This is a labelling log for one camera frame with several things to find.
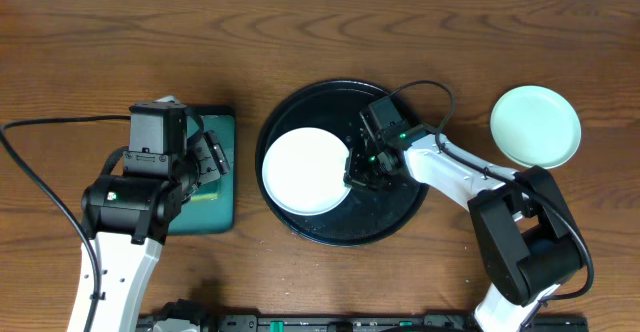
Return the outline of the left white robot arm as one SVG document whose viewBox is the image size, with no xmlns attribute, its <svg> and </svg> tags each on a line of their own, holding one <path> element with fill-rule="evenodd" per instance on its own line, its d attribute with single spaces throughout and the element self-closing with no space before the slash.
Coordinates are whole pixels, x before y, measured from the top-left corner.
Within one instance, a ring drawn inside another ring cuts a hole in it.
<svg viewBox="0 0 640 332">
<path fill-rule="evenodd" d="M 81 277 L 68 328 L 132 331 L 170 235 L 228 231 L 234 222 L 235 132 L 132 132 L 82 198 Z"/>
</svg>

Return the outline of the mint green plate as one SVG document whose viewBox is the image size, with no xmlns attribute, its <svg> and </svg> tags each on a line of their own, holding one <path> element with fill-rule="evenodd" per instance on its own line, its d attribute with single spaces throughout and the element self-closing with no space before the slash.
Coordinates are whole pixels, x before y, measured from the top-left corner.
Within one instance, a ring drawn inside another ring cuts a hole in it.
<svg viewBox="0 0 640 332">
<path fill-rule="evenodd" d="M 510 160 L 525 167 L 546 169 L 567 163 L 577 152 L 580 140 L 497 140 L 499 150 Z"/>
</svg>

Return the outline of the pale green plate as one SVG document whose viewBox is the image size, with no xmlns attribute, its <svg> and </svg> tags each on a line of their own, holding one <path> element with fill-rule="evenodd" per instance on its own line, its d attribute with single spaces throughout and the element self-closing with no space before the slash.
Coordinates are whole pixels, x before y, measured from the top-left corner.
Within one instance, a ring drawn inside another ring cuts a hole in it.
<svg viewBox="0 0 640 332">
<path fill-rule="evenodd" d="M 582 128 L 573 106 L 559 93 L 542 86 L 513 88 L 495 103 L 490 131 L 503 139 L 572 140 L 581 143 Z"/>
</svg>

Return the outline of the green yellow sponge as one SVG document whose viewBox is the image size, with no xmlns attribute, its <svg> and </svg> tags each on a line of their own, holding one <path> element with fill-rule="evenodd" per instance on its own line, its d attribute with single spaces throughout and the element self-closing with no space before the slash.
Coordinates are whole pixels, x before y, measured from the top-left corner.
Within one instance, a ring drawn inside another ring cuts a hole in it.
<svg viewBox="0 0 640 332">
<path fill-rule="evenodd" d="M 209 201 L 216 200 L 219 196 L 220 181 L 215 180 L 208 184 L 201 185 L 191 196 L 189 201 Z"/>
</svg>

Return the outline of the white plate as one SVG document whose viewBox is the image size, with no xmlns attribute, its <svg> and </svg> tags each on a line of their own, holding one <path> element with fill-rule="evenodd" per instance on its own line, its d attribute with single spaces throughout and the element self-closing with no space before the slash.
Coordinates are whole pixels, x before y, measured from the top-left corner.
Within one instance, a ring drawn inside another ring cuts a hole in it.
<svg viewBox="0 0 640 332">
<path fill-rule="evenodd" d="M 303 127 L 278 137 L 259 171 L 269 198 L 298 216 L 316 216 L 340 205 L 351 188 L 344 182 L 349 150 L 336 135 Z"/>
</svg>

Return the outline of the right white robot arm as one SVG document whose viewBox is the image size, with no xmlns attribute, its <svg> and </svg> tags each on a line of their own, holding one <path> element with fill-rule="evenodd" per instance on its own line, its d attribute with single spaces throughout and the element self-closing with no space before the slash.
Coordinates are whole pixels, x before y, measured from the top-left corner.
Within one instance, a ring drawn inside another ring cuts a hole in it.
<svg viewBox="0 0 640 332">
<path fill-rule="evenodd" d="M 494 167 L 444 134 L 405 132 L 349 153 L 344 181 L 376 190 L 401 176 L 426 184 L 471 216 L 491 286 L 473 319 L 481 331 L 521 331 L 592 259 L 548 170 Z"/>
</svg>

